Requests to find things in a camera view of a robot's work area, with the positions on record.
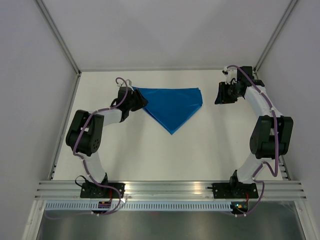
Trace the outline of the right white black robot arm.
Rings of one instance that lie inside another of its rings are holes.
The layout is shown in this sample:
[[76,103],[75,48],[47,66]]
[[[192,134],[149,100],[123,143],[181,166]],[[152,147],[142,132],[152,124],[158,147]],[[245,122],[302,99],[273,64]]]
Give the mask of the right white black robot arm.
[[280,156],[289,150],[294,121],[275,107],[263,81],[253,76],[251,66],[229,65],[222,73],[225,81],[219,83],[215,105],[233,104],[242,97],[257,117],[249,139],[250,155],[226,187],[231,196],[239,198],[258,183],[263,168],[267,167],[274,178],[278,176]]

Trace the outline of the blue cloth napkin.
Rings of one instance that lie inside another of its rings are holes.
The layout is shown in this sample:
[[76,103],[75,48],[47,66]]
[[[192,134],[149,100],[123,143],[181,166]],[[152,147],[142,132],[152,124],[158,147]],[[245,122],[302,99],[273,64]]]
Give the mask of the blue cloth napkin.
[[142,88],[148,101],[143,110],[173,135],[203,105],[199,88]]

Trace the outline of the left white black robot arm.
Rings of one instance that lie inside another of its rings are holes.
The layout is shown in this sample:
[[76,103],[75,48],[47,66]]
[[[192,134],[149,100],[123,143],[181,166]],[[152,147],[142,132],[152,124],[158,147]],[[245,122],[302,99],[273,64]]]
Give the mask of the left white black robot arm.
[[137,88],[120,87],[110,107],[92,113],[85,110],[75,112],[65,142],[73,155],[81,160],[87,179],[93,183],[91,191],[98,198],[104,198],[109,193],[108,175],[99,156],[104,128],[124,122],[130,112],[140,110],[147,104],[148,101]]

